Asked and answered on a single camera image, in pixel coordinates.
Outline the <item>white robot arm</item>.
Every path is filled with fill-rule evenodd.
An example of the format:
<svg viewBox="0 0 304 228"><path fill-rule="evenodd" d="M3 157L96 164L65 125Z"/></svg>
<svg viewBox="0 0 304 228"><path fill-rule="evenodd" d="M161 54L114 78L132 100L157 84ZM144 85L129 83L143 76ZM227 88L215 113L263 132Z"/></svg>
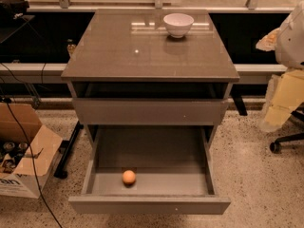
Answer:
<svg viewBox="0 0 304 228"><path fill-rule="evenodd" d="M256 44L260 50L275 52L276 61L287 69L273 75L268 83L259 128L274 132L304 103L304 1Z"/></svg>

